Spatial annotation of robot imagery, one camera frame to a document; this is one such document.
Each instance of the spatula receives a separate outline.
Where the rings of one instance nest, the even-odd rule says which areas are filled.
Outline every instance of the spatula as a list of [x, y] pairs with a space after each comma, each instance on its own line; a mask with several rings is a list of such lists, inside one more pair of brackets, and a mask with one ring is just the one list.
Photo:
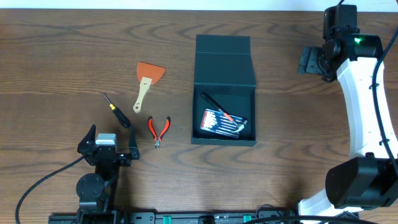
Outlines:
[[157, 81], [162, 78], [165, 71], [166, 68], [144, 62], [138, 62], [137, 77], [141, 83], [139, 85], [138, 98], [133, 107], [133, 110], [136, 113], [141, 112], [142, 101], [144, 100], [145, 94], [149, 90], [150, 86], [157, 83]]

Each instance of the green light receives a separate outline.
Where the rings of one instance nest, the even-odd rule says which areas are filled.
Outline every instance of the green light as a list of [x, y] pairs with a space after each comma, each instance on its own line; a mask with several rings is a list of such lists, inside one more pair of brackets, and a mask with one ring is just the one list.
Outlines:
[[357, 44], [359, 44], [361, 41], [362, 41], [362, 39], [361, 38], [354, 38], [354, 41], [357, 43]]

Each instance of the open box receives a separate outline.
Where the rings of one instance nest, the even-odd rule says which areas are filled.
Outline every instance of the open box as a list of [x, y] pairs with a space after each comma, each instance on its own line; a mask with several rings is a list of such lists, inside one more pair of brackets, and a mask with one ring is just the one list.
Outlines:
[[[257, 143], [255, 89], [250, 37], [197, 35], [191, 143], [254, 146]], [[205, 109], [216, 109], [200, 96], [202, 92], [214, 98], [229, 114], [248, 120], [238, 139], [200, 129]]]

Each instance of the orange scraper blade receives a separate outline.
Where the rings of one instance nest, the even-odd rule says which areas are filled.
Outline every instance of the orange scraper blade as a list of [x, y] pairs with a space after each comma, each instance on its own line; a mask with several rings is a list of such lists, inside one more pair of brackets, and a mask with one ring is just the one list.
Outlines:
[[143, 77], [151, 78], [152, 82], [150, 84], [155, 84], [162, 78], [163, 74], [166, 72], [166, 68], [151, 65], [144, 62], [138, 62], [137, 66], [137, 77], [141, 82]]

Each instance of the wire cutters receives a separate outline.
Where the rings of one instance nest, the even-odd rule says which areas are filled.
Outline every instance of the wire cutters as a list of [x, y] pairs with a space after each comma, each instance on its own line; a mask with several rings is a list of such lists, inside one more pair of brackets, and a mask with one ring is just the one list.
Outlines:
[[170, 117], [166, 118], [166, 125], [164, 126], [162, 132], [160, 133], [160, 135], [158, 136], [156, 134], [156, 131], [154, 129], [154, 126], [152, 125], [152, 116], [149, 116], [148, 118], [148, 128], [150, 133], [153, 135], [154, 137], [154, 141], [155, 141], [155, 149], [160, 149], [160, 142], [162, 141], [162, 138], [164, 136], [164, 134], [167, 132], [167, 130], [169, 130], [170, 127]]

